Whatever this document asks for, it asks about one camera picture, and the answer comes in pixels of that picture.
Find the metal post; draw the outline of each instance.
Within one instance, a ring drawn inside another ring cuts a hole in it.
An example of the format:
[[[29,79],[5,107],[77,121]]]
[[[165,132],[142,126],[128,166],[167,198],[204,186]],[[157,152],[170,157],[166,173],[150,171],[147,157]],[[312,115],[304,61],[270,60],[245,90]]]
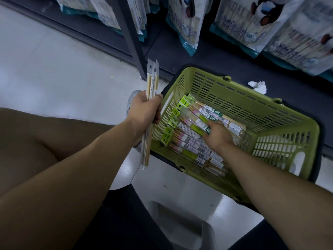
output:
[[[112,7],[141,78],[147,80],[147,64],[127,0],[106,0]]]

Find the person's right arm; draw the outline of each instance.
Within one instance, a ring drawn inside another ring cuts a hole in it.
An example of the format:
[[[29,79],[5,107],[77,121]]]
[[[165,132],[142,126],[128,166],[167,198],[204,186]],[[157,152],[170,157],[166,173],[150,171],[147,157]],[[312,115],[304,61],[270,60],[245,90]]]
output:
[[[226,161],[244,191],[286,245],[333,249],[333,193],[244,152],[221,122],[209,122],[207,145]]]

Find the person's left arm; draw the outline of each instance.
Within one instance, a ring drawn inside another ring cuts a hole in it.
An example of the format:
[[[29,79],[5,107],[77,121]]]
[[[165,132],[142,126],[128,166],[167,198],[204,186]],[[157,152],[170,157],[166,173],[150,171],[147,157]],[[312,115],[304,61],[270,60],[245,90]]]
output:
[[[125,121],[0,197],[0,248],[71,249],[104,200],[131,147],[155,119],[161,96],[137,95]]]

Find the cartoon character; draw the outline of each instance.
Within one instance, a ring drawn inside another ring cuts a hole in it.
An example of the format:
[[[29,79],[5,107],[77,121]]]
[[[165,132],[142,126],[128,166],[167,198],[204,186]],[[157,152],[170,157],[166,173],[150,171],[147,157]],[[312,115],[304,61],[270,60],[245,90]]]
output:
[[[195,16],[195,5],[194,0],[184,0],[184,4],[186,5],[186,15],[188,18],[192,18]]]
[[[333,36],[329,35],[329,34],[325,34],[321,40],[320,43],[322,45],[325,45],[325,48],[328,48],[330,50],[330,53],[333,54],[333,40],[332,40]]]
[[[275,22],[286,3],[291,0],[258,0],[251,4],[251,14],[261,18],[260,25],[268,25]]]

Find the crumpled white paper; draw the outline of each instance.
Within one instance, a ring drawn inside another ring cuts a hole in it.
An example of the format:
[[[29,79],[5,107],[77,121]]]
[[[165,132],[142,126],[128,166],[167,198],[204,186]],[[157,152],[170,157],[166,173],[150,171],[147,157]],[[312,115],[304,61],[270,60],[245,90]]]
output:
[[[267,92],[267,88],[265,85],[265,82],[249,82],[248,85],[250,85],[252,88],[254,88],[253,90],[256,92],[259,92],[261,94],[266,94]]]

